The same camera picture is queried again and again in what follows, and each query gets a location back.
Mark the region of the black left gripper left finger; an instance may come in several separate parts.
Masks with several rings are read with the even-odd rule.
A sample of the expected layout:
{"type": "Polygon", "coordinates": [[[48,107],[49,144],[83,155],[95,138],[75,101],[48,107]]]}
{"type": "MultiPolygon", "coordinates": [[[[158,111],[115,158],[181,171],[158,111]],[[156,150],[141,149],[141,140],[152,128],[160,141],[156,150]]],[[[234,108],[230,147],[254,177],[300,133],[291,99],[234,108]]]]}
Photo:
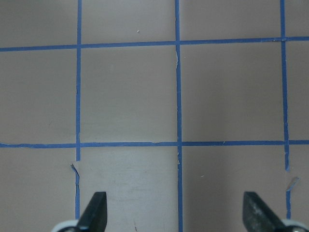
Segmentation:
{"type": "Polygon", "coordinates": [[[52,228],[53,232],[104,232],[107,227],[107,194],[95,192],[79,219],[66,220],[52,228]]]}

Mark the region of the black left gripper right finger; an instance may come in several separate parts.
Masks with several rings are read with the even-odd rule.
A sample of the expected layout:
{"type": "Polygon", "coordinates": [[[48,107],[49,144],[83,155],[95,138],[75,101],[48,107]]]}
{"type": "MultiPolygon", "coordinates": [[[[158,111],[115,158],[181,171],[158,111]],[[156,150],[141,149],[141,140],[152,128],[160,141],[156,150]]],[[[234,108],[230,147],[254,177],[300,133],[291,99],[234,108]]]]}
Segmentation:
{"type": "Polygon", "coordinates": [[[253,191],[243,194],[242,222],[248,232],[307,232],[305,224],[280,219],[269,206],[253,191]]]}

